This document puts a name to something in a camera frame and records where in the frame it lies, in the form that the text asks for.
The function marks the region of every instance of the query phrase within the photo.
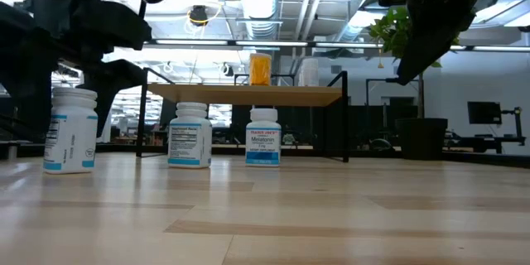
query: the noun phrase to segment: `bottle label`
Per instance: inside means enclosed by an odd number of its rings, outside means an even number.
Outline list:
[[[199,123],[172,123],[168,162],[175,165],[200,165],[204,153],[202,134],[202,125]]]
[[[44,168],[66,172],[94,168],[97,127],[96,116],[51,115]]]
[[[247,163],[279,165],[281,135],[280,128],[247,128]]]

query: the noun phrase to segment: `ceiling light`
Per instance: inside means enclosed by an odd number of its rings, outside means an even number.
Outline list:
[[[226,46],[227,41],[205,41],[205,40],[157,40],[159,45],[183,45],[183,46]]]
[[[465,46],[451,46],[450,50],[451,51],[463,51],[465,50]]]
[[[238,46],[307,46],[304,41],[236,41]]]
[[[339,43],[339,42],[317,42],[316,47],[327,47],[327,48],[351,48],[351,49],[378,49],[382,48],[383,45],[378,44],[366,44],[366,43]]]
[[[380,20],[384,17],[385,12],[366,12],[357,11],[349,20],[348,24],[352,27],[368,27],[375,25],[375,20]]]
[[[473,51],[507,51],[530,53],[530,46],[476,46]]]

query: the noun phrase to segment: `white pill bottle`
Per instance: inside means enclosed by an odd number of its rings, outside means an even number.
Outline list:
[[[212,123],[206,104],[178,103],[171,120],[167,162],[170,167],[207,168],[212,158]]]
[[[91,90],[54,88],[50,129],[46,134],[44,172],[85,173],[94,169],[98,133],[98,94]]]
[[[282,126],[274,108],[253,108],[247,125],[247,166],[280,166]]]

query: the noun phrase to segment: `black planter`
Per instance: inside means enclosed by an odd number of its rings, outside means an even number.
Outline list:
[[[447,129],[447,119],[409,118],[396,120],[403,158],[435,161],[441,159],[441,149]]]

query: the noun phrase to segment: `wooden shelf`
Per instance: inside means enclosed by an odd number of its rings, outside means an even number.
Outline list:
[[[325,107],[342,96],[340,88],[149,84],[148,90],[174,103]]]

